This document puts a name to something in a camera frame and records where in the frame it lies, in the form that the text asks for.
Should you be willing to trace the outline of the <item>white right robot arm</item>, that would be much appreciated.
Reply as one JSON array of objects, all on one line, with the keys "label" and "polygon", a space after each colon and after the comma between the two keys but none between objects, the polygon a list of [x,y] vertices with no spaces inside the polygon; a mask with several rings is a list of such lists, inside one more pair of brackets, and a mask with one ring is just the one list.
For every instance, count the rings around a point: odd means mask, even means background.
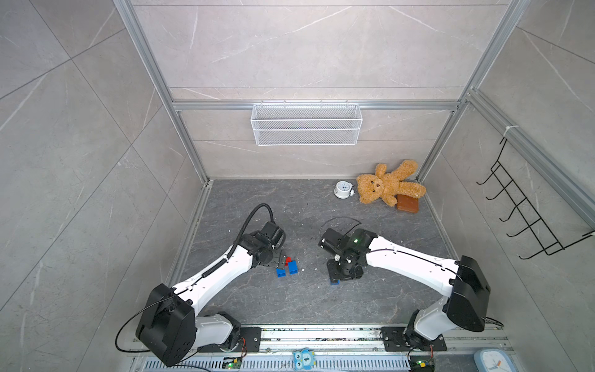
[{"label": "white right robot arm", "polygon": [[365,267],[374,267],[413,279],[441,294],[438,301],[410,317],[403,331],[408,347],[429,351],[447,331],[485,330],[491,287],[473,258],[434,257],[365,229],[356,229],[350,236],[327,229],[319,246],[334,256],[327,261],[333,284],[359,279]]}]

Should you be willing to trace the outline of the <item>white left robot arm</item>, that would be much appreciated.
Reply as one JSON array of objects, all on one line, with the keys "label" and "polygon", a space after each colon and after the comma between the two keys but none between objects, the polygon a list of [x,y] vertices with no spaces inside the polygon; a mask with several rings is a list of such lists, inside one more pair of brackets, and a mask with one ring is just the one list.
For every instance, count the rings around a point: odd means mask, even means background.
[{"label": "white left robot arm", "polygon": [[198,274],[168,287],[160,284],[147,300],[136,328],[138,339],[168,367],[180,363],[193,347],[217,345],[234,350],[241,323],[226,312],[201,316],[204,307],[237,277],[257,266],[284,268],[281,247],[286,234],[268,222],[240,236],[221,257]]}]

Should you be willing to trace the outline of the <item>white alarm clock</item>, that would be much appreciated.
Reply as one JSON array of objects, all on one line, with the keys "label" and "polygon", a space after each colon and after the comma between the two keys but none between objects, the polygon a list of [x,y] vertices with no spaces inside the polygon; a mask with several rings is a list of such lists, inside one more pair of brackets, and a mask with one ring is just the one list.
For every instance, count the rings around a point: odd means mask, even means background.
[{"label": "white alarm clock", "polygon": [[347,199],[353,196],[353,185],[348,181],[339,181],[335,186],[334,195],[339,199]]}]

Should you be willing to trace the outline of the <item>brown leather wallet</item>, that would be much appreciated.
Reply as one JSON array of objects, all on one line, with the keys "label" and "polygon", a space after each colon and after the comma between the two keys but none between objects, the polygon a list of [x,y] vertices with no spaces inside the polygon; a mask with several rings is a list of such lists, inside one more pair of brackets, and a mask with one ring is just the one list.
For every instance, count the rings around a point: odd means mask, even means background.
[{"label": "brown leather wallet", "polygon": [[397,195],[397,204],[395,208],[398,211],[416,214],[419,211],[419,199],[407,195]]}]

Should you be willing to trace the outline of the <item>brown teddy bear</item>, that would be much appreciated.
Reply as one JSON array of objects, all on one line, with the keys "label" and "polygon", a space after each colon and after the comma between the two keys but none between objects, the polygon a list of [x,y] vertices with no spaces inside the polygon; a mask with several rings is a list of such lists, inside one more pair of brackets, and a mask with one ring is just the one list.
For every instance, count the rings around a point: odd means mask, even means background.
[{"label": "brown teddy bear", "polygon": [[360,175],[356,178],[359,201],[371,204],[381,199],[386,205],[398,204],[398,195],[420,199],[426,194],[426,188],[412,181],[406,181],[418,169],[413,160],[405,160],[392,172],[387,171],[387,164],[378,164],[373,174]]}]

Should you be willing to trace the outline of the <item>blue owl figurine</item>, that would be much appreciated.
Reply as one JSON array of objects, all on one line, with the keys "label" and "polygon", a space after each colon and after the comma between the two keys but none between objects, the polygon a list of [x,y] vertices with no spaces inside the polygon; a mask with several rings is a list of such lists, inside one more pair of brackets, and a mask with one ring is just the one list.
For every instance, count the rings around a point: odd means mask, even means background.
[{"label": "blue owl figurine", "polygon": [[316,367],[315,353],[308,348],[293,353],[294,371],[307,371]]}]

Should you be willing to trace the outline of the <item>white blue desk clock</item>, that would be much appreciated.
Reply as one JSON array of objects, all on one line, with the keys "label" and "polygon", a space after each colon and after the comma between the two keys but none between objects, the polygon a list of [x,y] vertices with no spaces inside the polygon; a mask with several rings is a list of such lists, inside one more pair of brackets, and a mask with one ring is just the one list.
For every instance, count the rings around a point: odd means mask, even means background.
[{"label": "white blue desk clock", "polygon": [[483,349],[474,353],[479,372],[517,372],[512,359],[499,349]]}]

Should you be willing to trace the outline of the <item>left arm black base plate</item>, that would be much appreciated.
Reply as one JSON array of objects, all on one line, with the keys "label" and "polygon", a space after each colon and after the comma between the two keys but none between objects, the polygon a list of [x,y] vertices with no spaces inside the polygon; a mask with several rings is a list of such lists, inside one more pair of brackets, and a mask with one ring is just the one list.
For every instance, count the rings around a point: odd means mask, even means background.
[{"label": "left arm black base plate", "polygon": [[256,353],[260,350],[262,329],[260,327],[244,327],[233,332],[224,344],[210,344],[200,349],[200,353]]}]

